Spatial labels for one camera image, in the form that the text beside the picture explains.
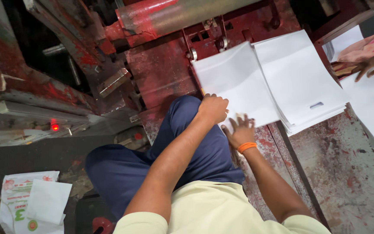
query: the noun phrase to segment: cable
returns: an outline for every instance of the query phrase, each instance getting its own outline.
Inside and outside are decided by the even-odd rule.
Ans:
[[[13,216],[13,213],[11,211],[11,208],[8,206],[8,204],[3,201],[2,197],[1,197],[1,194],[0,194],[0,201],[1,201],[2,204],[6,205],[8,207],[8,210],[10,211],[10,214],[11,214],[11,218],[13,219],[13,231],[14,231],[14,233],[16,233],[15,227],[14,227],[14,216]]]

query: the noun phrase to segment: pink clothing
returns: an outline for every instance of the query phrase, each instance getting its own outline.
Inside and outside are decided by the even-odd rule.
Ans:
[[[374,56],[374,35],[350,45],[341,53],[338,62],[363,62]]]

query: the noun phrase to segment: red light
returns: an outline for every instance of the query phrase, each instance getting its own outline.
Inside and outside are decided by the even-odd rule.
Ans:
[[[53,131],[59,130],[59,125],[52,125],[52,129],[53,129]]]

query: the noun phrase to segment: person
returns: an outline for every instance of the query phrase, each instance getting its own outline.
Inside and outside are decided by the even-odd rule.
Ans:
[[[366,73],[370,78],[374,75],[374,35],[350,45],[340,52],[334,71],[338,77],[360,72],[355,82],[358,82]]]
[[[228,103],[215,94],[179,97],[147,153],[122,145],[89,153],[86,171],[118,219],[115,234],[330,234],[255,147],[253,119],[230,119],[234,132],[223,126],[223,134],[217,124]],[[278,222],[263,221],[248,202],[229,144],[242,148]]]

